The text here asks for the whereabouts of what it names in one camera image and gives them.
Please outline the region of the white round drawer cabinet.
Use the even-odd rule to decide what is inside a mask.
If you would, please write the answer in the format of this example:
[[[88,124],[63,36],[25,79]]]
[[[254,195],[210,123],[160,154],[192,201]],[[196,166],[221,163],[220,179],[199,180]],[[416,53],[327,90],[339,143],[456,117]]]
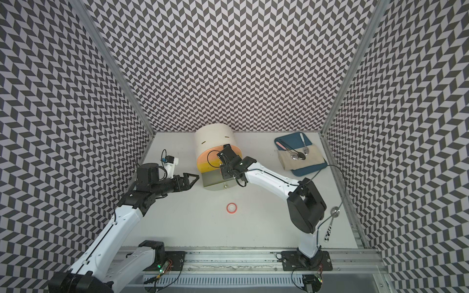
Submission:
[[[237,155],[242,156],[241,149],[238,147],[233,131],[228,125],[215,123],[206,125],[195,132],[197,157],[210,148],[226,144],[230,144],[233,151]]]

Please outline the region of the red tape roll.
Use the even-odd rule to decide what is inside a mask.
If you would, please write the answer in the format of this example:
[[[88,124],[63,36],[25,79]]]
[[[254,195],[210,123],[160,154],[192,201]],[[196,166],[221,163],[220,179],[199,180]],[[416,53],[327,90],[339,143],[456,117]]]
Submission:
[[[226,207],[226,210],[229,214],[234,214],[238,210],[238,206],[235,203],[229,203]]]

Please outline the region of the white handled spoon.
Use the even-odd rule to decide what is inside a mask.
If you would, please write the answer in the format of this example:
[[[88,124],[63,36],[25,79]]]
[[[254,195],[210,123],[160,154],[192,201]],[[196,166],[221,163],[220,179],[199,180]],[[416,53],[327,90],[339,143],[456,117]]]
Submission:
[[[302,152],[305,156],[307,156],[309,154],[309,148],[308,146],[306,145],[306,141],[305,141],[305,135],[303,133],[300,133],[300,138],[302,140],[302,143],[304,145],[303,149],[302,149]]]

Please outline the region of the yellow drawer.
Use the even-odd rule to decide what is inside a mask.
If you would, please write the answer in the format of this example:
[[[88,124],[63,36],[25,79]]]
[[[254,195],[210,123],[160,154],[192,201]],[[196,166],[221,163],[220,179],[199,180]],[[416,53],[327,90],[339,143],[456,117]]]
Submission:
[[[222,162],[217,161],[217,162],[201,162],[197,164],[197,168],[200,173],[206,173],[206,172],[211,172],[217,169],[220,169],[222,165]]]

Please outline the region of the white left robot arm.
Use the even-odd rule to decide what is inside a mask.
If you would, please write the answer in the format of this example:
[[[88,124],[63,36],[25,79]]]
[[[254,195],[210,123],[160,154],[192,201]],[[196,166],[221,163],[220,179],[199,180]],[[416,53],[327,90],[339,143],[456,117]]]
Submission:
[[[122,244],[158,199],[190,190],[199,176],[175,175],[175,164],[147,163],[138,167],[136,179],[119,200],[114,214],[91,246],[66,272],[56,272],[48,282],[51,293],[119,293],[146,269],[166,273],[172,265],[164,243],[144,241],[117,267],[111,263]]]

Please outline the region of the pink handled spoon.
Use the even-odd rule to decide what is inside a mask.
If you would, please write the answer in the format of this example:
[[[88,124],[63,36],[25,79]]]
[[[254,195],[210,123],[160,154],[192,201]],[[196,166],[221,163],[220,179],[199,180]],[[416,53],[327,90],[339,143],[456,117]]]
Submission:
[[[291,151],[291,150],[288,150],[285,146],[283,146],[280,142],[276,142],[276,145],[278,147],[280,147],[283,151],[287,152],[289,155],[290,155],[290,158],[292,160],[295,160],[297,161],[299,159],[298,155],[294,152],[294,151]]]

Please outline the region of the grey bottom drawer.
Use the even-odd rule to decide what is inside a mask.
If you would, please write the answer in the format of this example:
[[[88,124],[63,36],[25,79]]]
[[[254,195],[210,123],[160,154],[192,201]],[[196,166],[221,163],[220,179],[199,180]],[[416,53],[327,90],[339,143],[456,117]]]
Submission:
[[[236,181],[231,179],[224,179],[220,170],[213,170],[210,172],[202,173],[203,187],[210,191],[219,191],[236,186]]]

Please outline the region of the beige folded cloth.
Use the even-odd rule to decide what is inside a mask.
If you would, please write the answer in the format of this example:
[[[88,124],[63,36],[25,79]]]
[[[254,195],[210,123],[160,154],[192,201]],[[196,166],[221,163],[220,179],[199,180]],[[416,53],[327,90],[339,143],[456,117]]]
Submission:
[[[309,153],[305,155],[305,159],[301,159],[299,153],[301,148],[287,150],[280,148],[277,152],[278,159],[284,170],[298,170],[301,168],[318,166],[326,162],[317,146],[309,146]]]

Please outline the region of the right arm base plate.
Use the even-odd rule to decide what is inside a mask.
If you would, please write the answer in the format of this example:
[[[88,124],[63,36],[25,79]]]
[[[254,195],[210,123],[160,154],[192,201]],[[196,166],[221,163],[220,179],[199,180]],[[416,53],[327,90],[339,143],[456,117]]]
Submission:
[[[328,251],[323,250],[319,250],[312,258],[304,256],[298,250],[281,251],[279,261],[282,263],[284,271],[293,271],[294,269],[303,271],[333,271],[330,255]]]

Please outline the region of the teal tray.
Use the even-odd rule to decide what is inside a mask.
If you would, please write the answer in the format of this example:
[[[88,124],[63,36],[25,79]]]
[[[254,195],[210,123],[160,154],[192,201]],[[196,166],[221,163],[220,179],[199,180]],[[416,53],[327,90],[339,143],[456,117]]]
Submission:
[[[296,132],[296,133],[293,133],[293,134],[287,134],[285,136],[280,136],[280,137],[277,137],[274,139],[274,143],[276,145],[276,142],[279,142],[279,140],[283,140],[285,141],[289,146],[293,147],[294,149],[298,149],[298,148],[301,148],[303,149],[304,145],[302,143],[302,140],[300,138],[300,133],[302,132]],[[305,135],[305,141],[306,141],[306,145],[309,147],[309,146],[312,146],[312,145],[315,145],[312,143],[312,141],[306,136],[305,133],[303,133]],[[312,166],[312,167],[306,167],[306,168],[301,168],[301,169],[298,169],[298,170],[290,170],[290,172],[292,172],[292,174],[296,177],[302,177],[302,176],[305,176],[307,174],[310,174],[310,173],[314,173],[314,172],[317,172],[317,171],[320,171],[324,168],[327,167],[327,162],[323,163],[323,164],[320,164],[318,166]]]

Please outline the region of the aluminium front rail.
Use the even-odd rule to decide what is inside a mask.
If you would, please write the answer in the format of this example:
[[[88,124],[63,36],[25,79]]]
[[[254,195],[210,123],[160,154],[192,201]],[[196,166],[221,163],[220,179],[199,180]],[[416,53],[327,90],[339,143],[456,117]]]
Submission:
[[[279,261],[282,250],[274,249],[186,249],[184,273],[387,273],[380,254],[373,249],[328,249],[333,271],[284,271]],[[157,254],[168,251],[151,247],[138,247],[134,252],[120,249],[115,255],[103,252],[85,253],[71,270],[74,273],[94,273],[99,278],[110,277],[118,272],[117,266],[128,264],[130,271],[141,273],[153,262]]]

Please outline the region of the orange top drawer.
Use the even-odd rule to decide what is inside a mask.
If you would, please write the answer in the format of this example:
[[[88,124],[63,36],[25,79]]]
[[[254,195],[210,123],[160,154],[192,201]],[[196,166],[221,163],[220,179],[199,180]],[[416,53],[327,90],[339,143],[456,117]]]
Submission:
[[[199,157],[197,158],[197,164],[205,164],[210,161],[214,164],[214,161],[218,159],[217,153],[222,151],[225,148],[225,145],[216,146],[204,151]]]

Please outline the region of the black handled spoon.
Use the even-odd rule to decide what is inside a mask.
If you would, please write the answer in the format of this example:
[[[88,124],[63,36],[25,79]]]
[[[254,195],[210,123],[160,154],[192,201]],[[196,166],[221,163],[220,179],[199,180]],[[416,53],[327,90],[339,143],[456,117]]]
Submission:
[[[301,160],[306,160],[306,155],[305,155],[304,153],[295,150],[293,147],[289,146],[289,145],[288,145],[285,141],[283,141],[283,140],[279,140],[279,142],[280,142],[283,146],[287,147],[287,150],[293,151],[295,154],[297,154],[297,156],[299,157],[299,159],[301,159]]]

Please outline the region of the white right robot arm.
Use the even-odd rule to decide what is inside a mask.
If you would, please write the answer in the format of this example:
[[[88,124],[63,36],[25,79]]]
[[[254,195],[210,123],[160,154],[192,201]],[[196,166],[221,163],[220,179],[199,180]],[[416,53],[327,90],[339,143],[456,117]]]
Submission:
[[[240,157],[231,145],[223,146],[217,153],[219,168],[224,178],[237,183],[258,185],[277,195],[286,204],[293,225],[302,232],[298,251],[312,259],[319,252],[318,227],[324,218],[327,205],[315,183],[308,178],[302,180],[284,177],[266,168],[252,157]]]

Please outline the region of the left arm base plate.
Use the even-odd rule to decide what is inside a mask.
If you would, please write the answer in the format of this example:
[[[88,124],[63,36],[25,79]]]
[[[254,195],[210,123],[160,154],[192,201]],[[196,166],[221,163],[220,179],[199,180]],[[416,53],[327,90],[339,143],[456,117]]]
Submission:
[[[185,251],[169,251],[162,255],[153,257],[152,264],[145,268],[144,272],[165,272],[167,270],[180,272],[184,266]]]

